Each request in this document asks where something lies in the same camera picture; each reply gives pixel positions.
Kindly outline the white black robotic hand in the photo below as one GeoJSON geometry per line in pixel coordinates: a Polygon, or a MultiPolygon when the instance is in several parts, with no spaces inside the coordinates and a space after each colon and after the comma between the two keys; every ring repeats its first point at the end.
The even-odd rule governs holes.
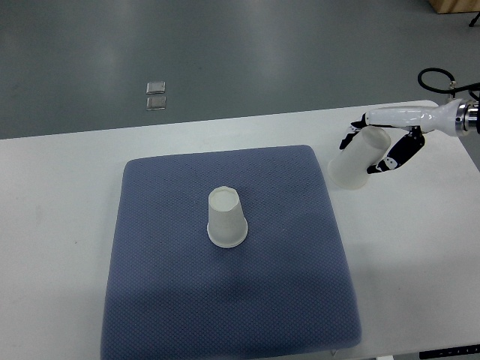
{"type": "Polygon", "coordinates": [[[455,99],[441,106],[391,106],[370,110],[349,125],[339,149],[368,126],[399,128],[407,132],[388,154],[367,168],[368,174],[384,173],[402,167],[425,145],[424,135],[440,131],[451,137],[465,137],[479,132],[479,102],[455,99]]]}

